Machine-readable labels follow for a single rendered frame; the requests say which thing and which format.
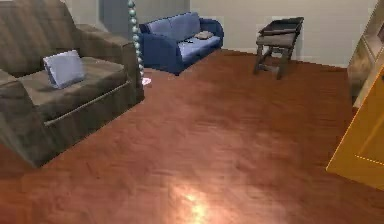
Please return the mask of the orange cabinet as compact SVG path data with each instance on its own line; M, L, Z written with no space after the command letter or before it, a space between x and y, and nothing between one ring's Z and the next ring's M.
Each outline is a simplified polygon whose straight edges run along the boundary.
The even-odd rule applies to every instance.
M384 66L326 171L384 191Z

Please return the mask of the dark wooden side table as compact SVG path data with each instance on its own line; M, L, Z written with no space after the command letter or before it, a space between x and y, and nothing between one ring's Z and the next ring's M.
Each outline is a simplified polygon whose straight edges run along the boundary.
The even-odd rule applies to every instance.
M257 53L253 73L259 70L270 71L276 74L276 79L282 78L282 74L291 60L297 38L303 26L303 17L292 17L271 21L258 32L256 39ZM277 66L265 64L267 57L273 53L281 55Z

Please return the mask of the blue sofa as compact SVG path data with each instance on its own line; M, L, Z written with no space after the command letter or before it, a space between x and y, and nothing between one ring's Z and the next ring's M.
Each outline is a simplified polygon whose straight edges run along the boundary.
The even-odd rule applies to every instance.
M160 18L142 23L139 28L144 67L174 75L223 46L224 30L220 22L201 18L197 12ZM213 36L207 40L195 38L201 31L212 32Z

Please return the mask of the pale blue laptop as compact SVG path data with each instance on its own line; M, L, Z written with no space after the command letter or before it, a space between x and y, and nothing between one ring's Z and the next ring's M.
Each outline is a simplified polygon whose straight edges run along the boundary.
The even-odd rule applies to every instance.
M43 64L54 88L63 89L85 78L83 63L76 50L44 57Z

